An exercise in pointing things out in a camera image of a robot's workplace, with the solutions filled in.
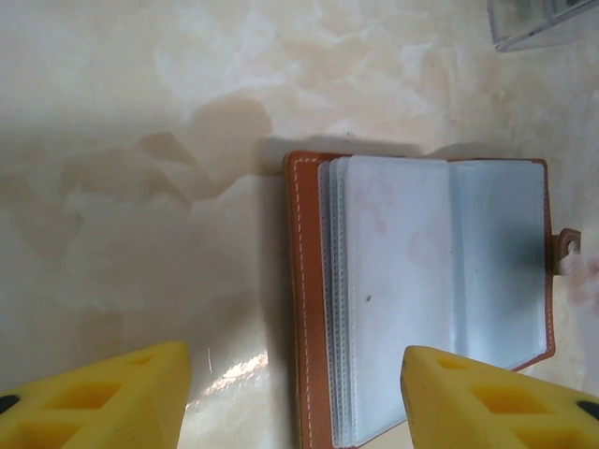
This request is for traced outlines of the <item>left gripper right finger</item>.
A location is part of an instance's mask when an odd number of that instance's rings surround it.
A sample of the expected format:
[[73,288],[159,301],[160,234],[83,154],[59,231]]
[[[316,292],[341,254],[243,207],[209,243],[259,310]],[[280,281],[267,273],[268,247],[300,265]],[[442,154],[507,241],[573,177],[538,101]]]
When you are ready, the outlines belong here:
[[592,395],[425,346],[403,355],[416,448],[595,448]]

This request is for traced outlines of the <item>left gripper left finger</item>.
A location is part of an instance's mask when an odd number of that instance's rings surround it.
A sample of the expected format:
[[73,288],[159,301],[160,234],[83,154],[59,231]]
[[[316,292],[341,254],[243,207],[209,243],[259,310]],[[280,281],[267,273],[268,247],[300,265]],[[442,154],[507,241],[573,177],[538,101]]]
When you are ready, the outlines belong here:
[[4,448],[174,448],[190,359],[169,341],[23,384],[1,395]]

